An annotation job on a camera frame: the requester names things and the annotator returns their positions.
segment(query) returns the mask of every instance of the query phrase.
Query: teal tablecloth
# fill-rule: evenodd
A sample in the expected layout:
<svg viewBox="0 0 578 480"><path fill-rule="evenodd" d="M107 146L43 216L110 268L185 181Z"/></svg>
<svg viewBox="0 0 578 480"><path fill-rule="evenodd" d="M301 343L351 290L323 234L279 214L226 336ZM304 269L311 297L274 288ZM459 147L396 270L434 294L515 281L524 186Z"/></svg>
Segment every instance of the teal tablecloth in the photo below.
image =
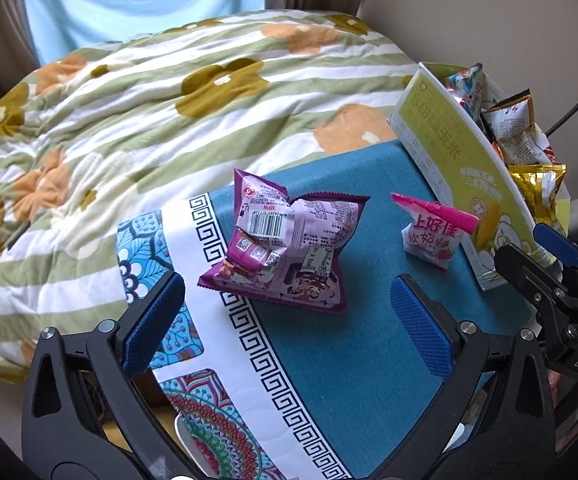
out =
<svg viewBox="0 0 578 480"><path fill-rule="evenodd" d="M443 273L402 250L410 216L391 191L434 196L399 141L378 144L271 174L291 196L319 190L370 195L340 256L344 314L321 314L255 301L254 307L296 390L351 473L368 475L406 435L440 382L426 370L389 303L393 277L408 272L457 320L515 333L529 317L511 286L481 292L460 250ZM210 194L227 240L234 229L233 188Z"/></svg>

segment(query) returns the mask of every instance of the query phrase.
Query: pink bag seal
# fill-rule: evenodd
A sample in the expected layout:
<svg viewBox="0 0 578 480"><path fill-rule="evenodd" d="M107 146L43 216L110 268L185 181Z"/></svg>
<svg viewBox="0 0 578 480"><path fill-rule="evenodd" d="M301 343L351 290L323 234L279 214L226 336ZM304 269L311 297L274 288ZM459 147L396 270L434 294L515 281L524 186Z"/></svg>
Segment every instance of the pink bag seal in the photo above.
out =
<svg viewBox="0 0 578 480"><path fill-rule="evenodd" d="M311 310L346 308L338 255L369 197L313 192L290 199L285 187L235 170L236 230L223 261L198 285Z"/></svg>
<svg viewBox="0 0 578 480"><path fill-rule="evenodd" d="M404 250L447 269L465 233L478 227L478 217L459 209L391 193L391 199L414 220L402 229Z"/></svg>

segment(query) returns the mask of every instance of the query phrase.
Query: metal screw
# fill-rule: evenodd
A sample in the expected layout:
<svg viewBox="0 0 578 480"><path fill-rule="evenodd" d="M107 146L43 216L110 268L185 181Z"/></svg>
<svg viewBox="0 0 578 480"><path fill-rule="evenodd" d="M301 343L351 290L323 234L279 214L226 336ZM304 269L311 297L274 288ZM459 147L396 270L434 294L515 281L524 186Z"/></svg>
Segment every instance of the metal screw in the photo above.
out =
<svg viewBox="0 0 578 480"><path fill-rule="evenodd" d="M53 326L48 326L42 332L40 332L40 337L42 339L51 339L55 335L55 329Z"/></svg>
<svg viewBox="0 0 578 480"><path fill-rule="evenodd" d="M520 330L520 337L525 341L531 341L535 337L535 334L529 328L523 328Z"/></svg>
<svg viewBox="0 0 578 480"><path fill-rule="evenodd" d="M460 330L462 330L465 334L475 334L478 327L475 323L470 321L463 321L460 323Z"/></svg>
<svg viewBox="0 0 578 480"><path fill-rule="evenodd" d="M115 321L113 319L105 319L100 322L98 325L98 330L100 332L111 332L115 328Z"/></svg>

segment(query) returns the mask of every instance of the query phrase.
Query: bed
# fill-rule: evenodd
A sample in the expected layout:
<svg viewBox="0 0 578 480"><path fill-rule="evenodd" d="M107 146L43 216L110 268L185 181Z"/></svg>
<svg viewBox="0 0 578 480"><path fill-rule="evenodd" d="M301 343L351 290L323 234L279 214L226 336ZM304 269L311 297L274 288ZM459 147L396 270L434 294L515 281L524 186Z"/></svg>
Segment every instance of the bed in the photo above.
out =
<svg viewBox="0 0 578 480"><path fill-rule="evenodd" d="M41 329L128 299L117 225L232 182L395 138L416 65L358 18L237 14L81 48L0 99L0 378Z"/></svg>

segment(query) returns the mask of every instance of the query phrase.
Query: mandala pattern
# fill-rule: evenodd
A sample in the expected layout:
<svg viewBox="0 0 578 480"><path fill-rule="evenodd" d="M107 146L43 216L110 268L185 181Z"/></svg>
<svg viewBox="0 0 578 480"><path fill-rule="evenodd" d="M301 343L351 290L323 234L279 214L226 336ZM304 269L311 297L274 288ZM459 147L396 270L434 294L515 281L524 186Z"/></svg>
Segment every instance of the mandala pattern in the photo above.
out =
<svg viewBox="0 0 578 480"><path fill-rule="evenodd" d="M160 383L219 478L285 480L235 409L213 370Z"/></svg>
<svg viewBox="0 0 578 480"><path fill-rule="evenodd" d="M162 230L160 210L118 225L118 264L127 303L144 298L173 263ZM186 304L171 324L151 360L151 368L185 361L204 351Z"/></svg>

